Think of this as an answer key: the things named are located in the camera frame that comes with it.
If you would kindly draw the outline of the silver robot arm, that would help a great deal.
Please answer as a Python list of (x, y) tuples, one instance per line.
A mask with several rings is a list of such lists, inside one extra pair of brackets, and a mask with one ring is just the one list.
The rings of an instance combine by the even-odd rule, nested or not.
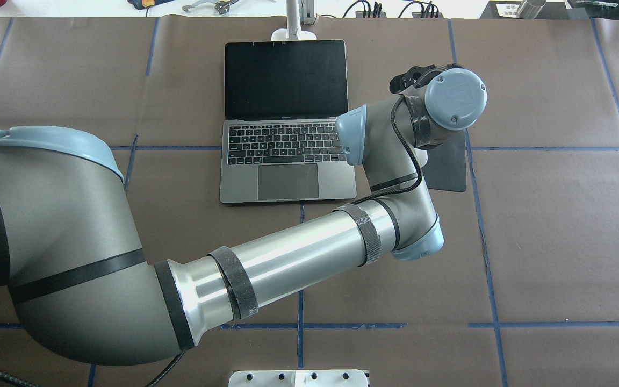
[(400, 261), (444, 244), (422, 164), (471, 127), (488, 101), (480, 77), (430, 66), (413, 86), (337, 119), (349, 165), (371, 195), (285, 230), (213, 248), (226, 228), (213, 211), (156, 205), (157, 235), (142, 244), (110, 147), (54, 126), (0, 130), (0, 287), (22, 329), (78, 362), (132, 366), (179, 355), (202, 335), (334, 275), (391, 253)]

